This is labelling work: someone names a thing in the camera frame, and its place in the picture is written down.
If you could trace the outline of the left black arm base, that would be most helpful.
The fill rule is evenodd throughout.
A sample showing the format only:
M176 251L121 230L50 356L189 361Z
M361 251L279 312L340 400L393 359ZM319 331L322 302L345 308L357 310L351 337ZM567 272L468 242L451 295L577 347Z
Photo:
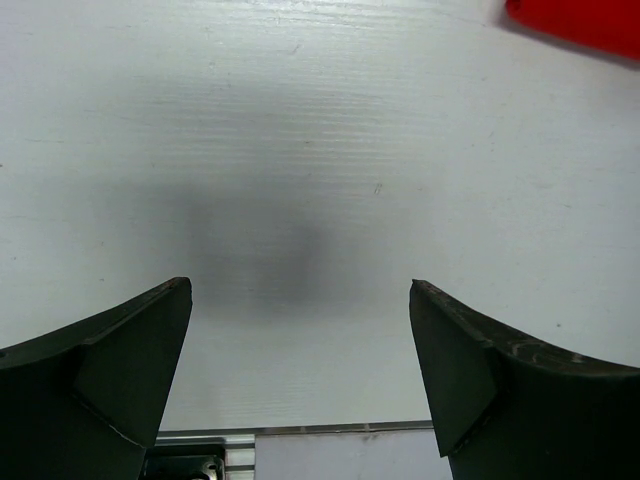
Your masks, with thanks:
M222 480L225 450L216 444L161 445L148 450L139 480Z

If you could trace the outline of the red t shirt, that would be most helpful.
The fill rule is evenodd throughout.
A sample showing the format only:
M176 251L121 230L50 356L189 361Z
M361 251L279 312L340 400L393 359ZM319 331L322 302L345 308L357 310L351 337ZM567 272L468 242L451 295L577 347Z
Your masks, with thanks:
M639 60L638 0L515 0L505 11L533 31Z

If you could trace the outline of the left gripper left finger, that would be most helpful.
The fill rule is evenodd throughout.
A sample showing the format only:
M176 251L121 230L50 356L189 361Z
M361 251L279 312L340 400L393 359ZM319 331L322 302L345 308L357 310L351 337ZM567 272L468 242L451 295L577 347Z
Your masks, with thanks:
M191 310L191 282L176 277L2 349L2 478L137 478L157 438Z

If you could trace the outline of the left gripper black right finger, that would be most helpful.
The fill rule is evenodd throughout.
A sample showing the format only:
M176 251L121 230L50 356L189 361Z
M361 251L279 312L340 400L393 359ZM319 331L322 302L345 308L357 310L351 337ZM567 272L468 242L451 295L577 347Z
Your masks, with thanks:
M544 342L433 284L410 323L439 453L456 479L635 479L639 371Z

